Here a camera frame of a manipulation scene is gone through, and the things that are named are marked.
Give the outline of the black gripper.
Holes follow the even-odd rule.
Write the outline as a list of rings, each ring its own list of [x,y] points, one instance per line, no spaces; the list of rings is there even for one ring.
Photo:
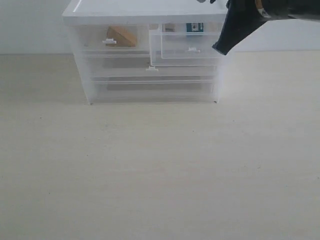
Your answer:
[[[212,46],[224,56],[267,21],[320,21],[319,0],[229,0],[226,7],[222,30]]]

